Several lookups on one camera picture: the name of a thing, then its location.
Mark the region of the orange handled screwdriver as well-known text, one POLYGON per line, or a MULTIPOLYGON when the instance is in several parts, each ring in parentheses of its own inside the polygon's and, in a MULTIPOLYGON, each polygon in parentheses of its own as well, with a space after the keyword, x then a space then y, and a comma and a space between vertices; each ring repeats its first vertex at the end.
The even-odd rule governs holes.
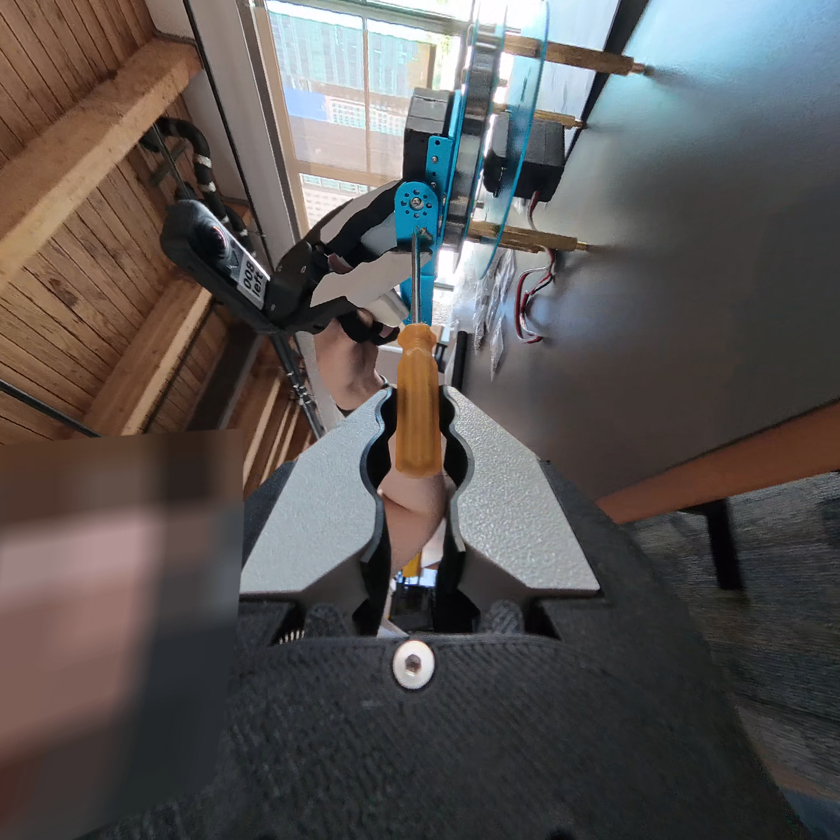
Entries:
POLYGON ((426 238, 425 229, 414 229, 411 321, 397 340, 402 358, 397 366, 395 468, 418 480, 435 476, 443 468, 436 338, 421 320, 421 256, 426 238))

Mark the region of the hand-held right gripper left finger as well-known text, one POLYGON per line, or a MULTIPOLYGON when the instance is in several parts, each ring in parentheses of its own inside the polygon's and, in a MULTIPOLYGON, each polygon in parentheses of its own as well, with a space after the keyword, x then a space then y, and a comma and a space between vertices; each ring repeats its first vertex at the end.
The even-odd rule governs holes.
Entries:
POLYGON ((283 487, 246 552, 242 601, 328 604, 350 634, 378 634, 392 552, 377 489, 395 430, 396 390, 386 387, 280 469, 283 487))

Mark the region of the black insulated pipe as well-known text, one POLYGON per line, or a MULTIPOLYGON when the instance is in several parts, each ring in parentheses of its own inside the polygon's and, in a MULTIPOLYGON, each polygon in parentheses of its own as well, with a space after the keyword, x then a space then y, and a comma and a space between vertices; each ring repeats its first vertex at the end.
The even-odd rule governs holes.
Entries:
POLYGON ((220 198, 215 180, 211 150, 203 133, 192 123, 170 117, 158 118, 152 129, 146 131, 140 144, 149 152, 162 154, 157 133, 163 139, 175 137, 192 147, 192 165, 201 201, 213 215, 234 235, 234 238, 250 253, 256 252, 249 231, 242 217, 220 198))

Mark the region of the person's left forearm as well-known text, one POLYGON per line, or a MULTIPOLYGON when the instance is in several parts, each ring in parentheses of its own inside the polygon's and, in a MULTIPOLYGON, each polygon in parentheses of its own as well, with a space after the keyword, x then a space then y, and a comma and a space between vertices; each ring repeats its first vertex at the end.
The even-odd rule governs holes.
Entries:
POLYGON ((424 549, 445 518, 454 484, 445 473, 416 479, 391 468, 378 493, 383 502, 392 554, 399 572, 424 549))

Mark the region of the blue toy robot arm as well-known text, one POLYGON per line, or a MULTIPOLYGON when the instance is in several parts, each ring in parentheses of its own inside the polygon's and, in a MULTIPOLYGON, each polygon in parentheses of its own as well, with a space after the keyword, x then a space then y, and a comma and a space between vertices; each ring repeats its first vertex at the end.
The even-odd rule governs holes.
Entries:
POLYGON ((499 248, 537 253, 585 250, 579 240, 508 226, 514 200, 547 203, 565 166, 564 134, 582 119, 537 108, 547 64, 626 77, 647 67, 629 56, 549 39, 550 7, 522 7, 519 28, 507 12, 479 7, 461 39, 452 91, 416 89, 404 131, 403 179, 395 193, 395 237, 413 251, 402 284, 408 322, 431 323, 438 254, 472 253, 477 275, 499 248))

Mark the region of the person's left hand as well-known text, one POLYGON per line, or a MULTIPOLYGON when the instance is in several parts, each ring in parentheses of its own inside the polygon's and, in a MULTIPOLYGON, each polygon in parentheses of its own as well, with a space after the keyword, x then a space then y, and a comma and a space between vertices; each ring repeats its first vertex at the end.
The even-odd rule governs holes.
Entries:
POLYGON ((314 336, 318 372, 342 415, 348 416, 387 387, 376 370, 380 347, 355 342, 338 319, 314 336))

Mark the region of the cluster of clear parts bags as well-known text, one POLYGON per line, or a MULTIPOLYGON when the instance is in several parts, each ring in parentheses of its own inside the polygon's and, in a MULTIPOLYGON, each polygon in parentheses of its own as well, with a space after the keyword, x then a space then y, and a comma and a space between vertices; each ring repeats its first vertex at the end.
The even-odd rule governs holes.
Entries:
POLYGON ((489 354, 489 377, 493 381, 501 362, 504 347, 505 300, 517 268, 515 253, 499 248, 489 267, 477 281, 476 305, 472 320, 473 353, 489 354))

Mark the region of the window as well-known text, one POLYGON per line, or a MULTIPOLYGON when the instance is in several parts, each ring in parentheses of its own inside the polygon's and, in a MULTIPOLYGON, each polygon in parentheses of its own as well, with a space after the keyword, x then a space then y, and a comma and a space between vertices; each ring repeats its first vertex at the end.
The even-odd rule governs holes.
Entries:
POLYGON ((403 173, 417 88, 452 89, 473 2, 254 2, 302 232, 403 173))

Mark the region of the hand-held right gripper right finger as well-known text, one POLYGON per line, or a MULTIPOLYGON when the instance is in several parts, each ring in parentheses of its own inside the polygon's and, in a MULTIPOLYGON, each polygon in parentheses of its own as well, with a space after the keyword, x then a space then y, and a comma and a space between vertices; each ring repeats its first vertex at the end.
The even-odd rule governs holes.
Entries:
POLYGON ((554 491, 546 465, 450 385, 440 388, 448 500, 432 627, 478 631, 491 608, 524 619, 541 600, 592 599, 602 588, 554 491))

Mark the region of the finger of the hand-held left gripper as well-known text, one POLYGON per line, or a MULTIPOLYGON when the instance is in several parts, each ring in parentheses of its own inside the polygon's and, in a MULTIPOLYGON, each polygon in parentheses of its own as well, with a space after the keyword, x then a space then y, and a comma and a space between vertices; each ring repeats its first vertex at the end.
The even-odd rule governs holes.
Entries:
POLYGON ((405 304, 390 298, 379 302, 393 292, 411 274, 411 256, 405 251, 388 251, 378 259, 363 262, 352 270, 332 271, 318 283, 311 295, 311 308, 339 298, 345 298, 356 309, 365 309, 376 320, 390 328, 397 328, 408 315, 405 304))
POLYGON ((305 235, 309 272, 354 269, 396 249, 395 195, 401 181, 388 182, 350 199, 322 217, 305 235))

